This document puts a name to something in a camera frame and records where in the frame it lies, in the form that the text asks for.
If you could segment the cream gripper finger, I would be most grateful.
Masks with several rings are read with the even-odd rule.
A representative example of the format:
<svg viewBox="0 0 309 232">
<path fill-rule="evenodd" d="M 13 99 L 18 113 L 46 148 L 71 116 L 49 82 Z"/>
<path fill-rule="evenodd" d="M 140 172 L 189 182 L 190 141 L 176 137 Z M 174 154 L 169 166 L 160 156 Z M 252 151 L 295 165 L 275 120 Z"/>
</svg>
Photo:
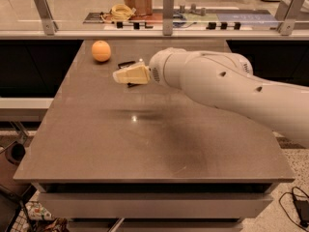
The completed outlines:
<svg viewBox="0 0 309 232">
<path fill-rule="evenodd" d="M 113 78 L 117 83 L 147 84 L 150 80 L 150 74 L 144 62 L 136 62 L 128 68 L 114 71 Z"/>
</svg>

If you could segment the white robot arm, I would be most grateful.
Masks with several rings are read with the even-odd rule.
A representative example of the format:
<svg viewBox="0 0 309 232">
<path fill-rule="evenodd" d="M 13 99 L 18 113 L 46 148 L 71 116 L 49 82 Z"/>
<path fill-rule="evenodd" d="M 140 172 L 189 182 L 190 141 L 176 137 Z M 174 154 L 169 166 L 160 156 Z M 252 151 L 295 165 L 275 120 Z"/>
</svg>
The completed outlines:
<svg viewBox="0 0 309 232">
<path fill-rule="evenodd" d="M 257 77 L 240 54 L 170 47 L 149 63 L 113 72 L 113 78 L 180 89 L 195 102 L 235 112 L 309 147 L 309 88 Z"/>
</svg>

